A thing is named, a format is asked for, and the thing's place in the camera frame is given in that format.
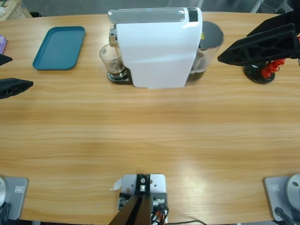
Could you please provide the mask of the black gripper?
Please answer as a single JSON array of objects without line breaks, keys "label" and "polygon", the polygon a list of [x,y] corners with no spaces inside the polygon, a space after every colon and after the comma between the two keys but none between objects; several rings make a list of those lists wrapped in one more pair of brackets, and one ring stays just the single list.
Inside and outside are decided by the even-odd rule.
[{"label": "black gripper", "polygon": [[283,58],[300,59],[300,10],[265,20],[247,37],[234,42],[218,56],[218,61],[246,66]]}]

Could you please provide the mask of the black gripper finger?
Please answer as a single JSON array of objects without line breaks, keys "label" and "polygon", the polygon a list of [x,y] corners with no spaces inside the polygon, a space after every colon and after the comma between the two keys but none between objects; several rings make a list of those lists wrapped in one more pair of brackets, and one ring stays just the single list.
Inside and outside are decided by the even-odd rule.
[{"label": "black gripper finger", "polygon": [[33,81],[27,81],[17,78],[5,78],[0,80],[0,98],[5,99],[16,96],[34,84]]},{"label": "black gripper finger", "polygon": [[13,59],[9,56],[6,56],[4,54],[0,54],[0,66],[8,63],[8,62],[11,62]]}]

